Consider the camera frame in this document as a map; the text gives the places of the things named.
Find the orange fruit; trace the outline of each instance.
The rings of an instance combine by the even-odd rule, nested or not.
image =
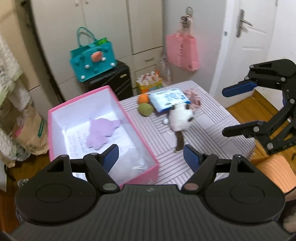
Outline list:
[[[149,97],[148,97],[148,94],[147,94],[147,93],[144,93],[144,94],[139,95],[138,103],[139,103],[139,104],[142,104],[142,103],[147,103],[147,104],[149,104]]]

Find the purple cloth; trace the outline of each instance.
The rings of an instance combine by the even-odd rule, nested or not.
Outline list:
[[[86,146],[93,147],[95,150],[100,149],[108,142],[106,137],[110,137],[114,130],[120,125],[119,120],[108,120],[104,118],[91,119],[89,127],[89,136],[86,139]]]

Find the green ball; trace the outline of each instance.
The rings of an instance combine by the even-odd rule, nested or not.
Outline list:
[[[147,103],[142,103],[139,105],[138,111],[142,116],[149,116],[153,112],[153,106]]]

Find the panda plush toy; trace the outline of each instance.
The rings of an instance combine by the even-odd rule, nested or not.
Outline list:
[[[171,129],[177,137],[177,146],[175,152],[178,152],[184,147],[183,131],[187,130],[193,121],[193,111],[190,105],[186,103],[178,103],[173,105],[169,112],[169,122]]]

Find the teal felt handbag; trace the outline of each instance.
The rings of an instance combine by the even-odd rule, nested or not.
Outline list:
[[[80,30],[84,29],[93,39],[93,43],[82,46],[80,43]],[[97,40],[92,32],[80,27],[76,33],[78,48],[70,51],[70,64],[78,81],[83,82],[95,77],[117,65],[114,57],[112,43],[103,38]]]

